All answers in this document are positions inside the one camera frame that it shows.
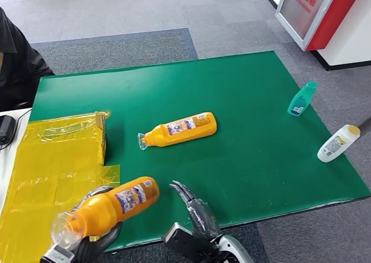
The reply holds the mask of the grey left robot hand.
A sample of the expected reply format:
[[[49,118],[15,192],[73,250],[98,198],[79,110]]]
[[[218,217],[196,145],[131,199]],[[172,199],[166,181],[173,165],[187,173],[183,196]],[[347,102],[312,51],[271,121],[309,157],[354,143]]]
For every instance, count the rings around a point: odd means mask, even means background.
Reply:
[[[113,189],[113,187],[105,185],[91,190],[80,200],[79,204],[74,206],[71,212],[75,212],[82,207],[82,204],[87,201],[88,198],[100,193],[107,193]],[[72,260],[72,262],[94,262],[97,260],[100,254],[104,252],[107,248],[113,244],[119,237],[122,226],[122,222],[119,222],[107,234],[94,242],[91,242],[88,236],[83,238],[77,247],[72,250],[72,252],[74,254],[74,258]]]

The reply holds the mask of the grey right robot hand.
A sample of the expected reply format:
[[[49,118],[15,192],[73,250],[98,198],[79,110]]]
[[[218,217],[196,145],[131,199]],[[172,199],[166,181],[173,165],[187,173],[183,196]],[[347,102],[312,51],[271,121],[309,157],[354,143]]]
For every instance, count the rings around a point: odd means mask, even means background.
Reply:
[[[193,235],[206,240],[213,240],[221,235],[216,218],[206,202],[196,197],[188,187],[178,181],[173,180],[169,183],[169,187],[176,190],[186,205],[194,228]]]

